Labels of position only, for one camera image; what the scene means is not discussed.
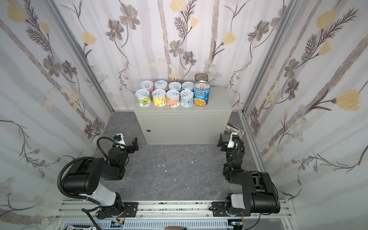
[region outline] floral wallpaper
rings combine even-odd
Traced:
[[[241,110],[288,0],[56,0],[114,109],[145,80],[209,75]]]
[[[91,155],[110,112],[41,1],[0,6],[0,228],[48,229],[59,171]]]
[[[302,1],[246,111],[302,230],[368,225],[367,20],[367,1]]]

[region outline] cabinet top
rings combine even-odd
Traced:
[[[208,104],[204,107],[192,105],[191,107],[172,108],[168,105],[158,107],[153,103],[147,107],[141,107],[138,103],[135,104],[134,113],[231,113],[229,99],[226,89],[222,86],[213,86],[209,91]]]

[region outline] gray marble floor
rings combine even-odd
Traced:
[[[229,122],[242,127],[238,113]],[[241,186],[228,183],[222,176],[225,152],[216,145],[147,145],[134,112],[114,112],[103,136],[123,133],[126,144],[138,138],[139,150],[129,154],[125,176],[121,181],[101,183],[118,192],[122,200],[216,200],[228,193],[241,192]],[[245,137],[242,168],[256,169]],[[100,141],[107,153],[112,143]],[[94,157],[102,156],[96,150]]]

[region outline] cabinet door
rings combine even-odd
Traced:
[[[148,145],[173,145],[217,144],[230,114],[161,113],[136,116]]]

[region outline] soup can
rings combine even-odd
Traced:
[[[194,93],[188,89],[180,92],[180,104],[182,107],[191,107],[193,105]]]
[[[207,74],[196,74],[194,76],[194,83],[197,81],[208,81],[208,75]]]
[[[170,107],[178,107],[180,105],[180,93],[177,90],[169,90],[166,92],[167,105]]]
[[[141,89],[147,89],[150,94],[152,94],[152,92],[155,90],[152,81],[142,81]]]
[[[179,82],[171,82],[169,84],[169,90],[181,91],[181,84]]]
[[[190,91],[193,91],[193,89],[194,89],[194,83],[191,82],[191,81],[186,81],[186,82],[184,82],[181,85],[181,87],[182,87],[183,90],[188,89]]]
[[[163,90],[165,90],[165,92],[167,92],[169,90],[166,81],[156,81],[155,82],[155,89],[163,89]]]
[[[151,104],[151,96],[149,95],[149,91],[147,89],[138,90],[135,92],[135,96],[137,97],[139,106],[146,107]]]
[[[206,81],[194,83],[194,104],[196,106],[206,106],[208,104],[210,88],[211,85]]]
[[[161,107],[166,105],[166,92],[163,89],[156,89],[152,92],[153,103]]]

